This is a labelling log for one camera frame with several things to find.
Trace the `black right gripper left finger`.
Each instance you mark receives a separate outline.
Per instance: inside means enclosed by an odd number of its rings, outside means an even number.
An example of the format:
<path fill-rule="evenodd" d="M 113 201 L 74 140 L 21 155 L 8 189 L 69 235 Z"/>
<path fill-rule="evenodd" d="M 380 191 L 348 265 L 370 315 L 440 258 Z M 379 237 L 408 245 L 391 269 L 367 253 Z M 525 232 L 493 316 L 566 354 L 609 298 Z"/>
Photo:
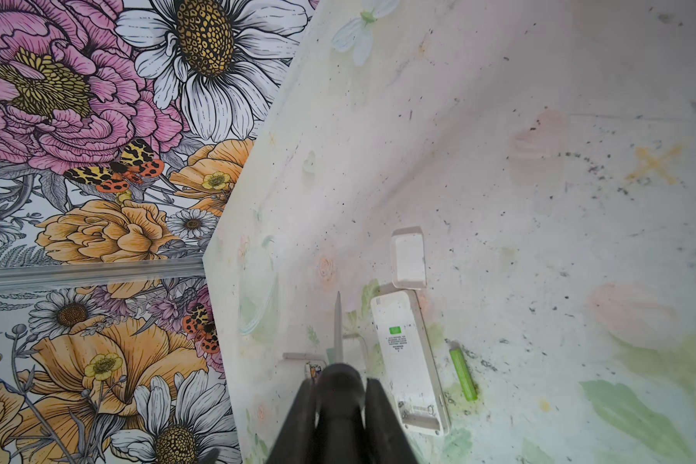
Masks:
<path fill-rule="evenodd" d="M 305 379 L 283 422 L 267 464 L 311 463 L 316 406 L 315 382 Z"/>

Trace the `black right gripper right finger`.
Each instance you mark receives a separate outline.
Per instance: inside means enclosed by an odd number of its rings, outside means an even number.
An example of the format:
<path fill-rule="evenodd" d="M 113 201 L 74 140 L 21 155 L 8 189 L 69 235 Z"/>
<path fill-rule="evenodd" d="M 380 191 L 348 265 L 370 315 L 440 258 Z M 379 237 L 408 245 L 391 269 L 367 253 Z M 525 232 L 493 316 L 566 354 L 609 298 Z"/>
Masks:
<path fill-rule="evenodd" d="M 419 463 L 384 388 L 374 378 L 367 379 L 365 391 L 365 434 L 371 463 Z"/>

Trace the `black yellow screwdriver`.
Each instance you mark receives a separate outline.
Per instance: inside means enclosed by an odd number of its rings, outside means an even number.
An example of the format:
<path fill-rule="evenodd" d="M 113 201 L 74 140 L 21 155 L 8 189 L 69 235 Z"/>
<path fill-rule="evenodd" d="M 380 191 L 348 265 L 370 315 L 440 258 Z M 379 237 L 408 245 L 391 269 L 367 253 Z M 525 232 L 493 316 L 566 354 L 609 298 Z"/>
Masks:
<path fill-rule="evenodd" d="M 358 371 L 344 363 L 340 292 L 334 303 L 334 362 L 318 383 L 317 463 L 367 463 L 362 408 L 365 390 Z"/>

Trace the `green AAA battery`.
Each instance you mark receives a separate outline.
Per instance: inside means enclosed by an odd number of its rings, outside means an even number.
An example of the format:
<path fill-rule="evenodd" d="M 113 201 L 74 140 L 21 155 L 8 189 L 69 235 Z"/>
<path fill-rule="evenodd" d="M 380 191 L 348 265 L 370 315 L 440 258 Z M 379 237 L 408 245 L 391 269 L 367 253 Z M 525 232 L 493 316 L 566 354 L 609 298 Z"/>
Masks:
<path fill-rule="evenodd" d="M 452 341 L 450 343 L 449 353 L 465 400 L 468 402 L 477 401 L 479 394 L 471 372 L 469 371 L 469 367 L 466 363 L 461 345 L 456 341 Z"/>

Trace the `white battery cover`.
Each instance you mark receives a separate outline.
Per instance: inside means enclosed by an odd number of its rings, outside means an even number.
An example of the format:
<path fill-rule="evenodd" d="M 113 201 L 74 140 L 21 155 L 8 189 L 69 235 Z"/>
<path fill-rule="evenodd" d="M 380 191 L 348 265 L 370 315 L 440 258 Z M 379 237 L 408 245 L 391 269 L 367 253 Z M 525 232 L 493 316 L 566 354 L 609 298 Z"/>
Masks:
<path fill-rule="evenodd" d="M 425 241 L 423 230 L 412 226 L 396 230 L 391 238 L 392 284 L 396 288 L 426 288 Z"/>

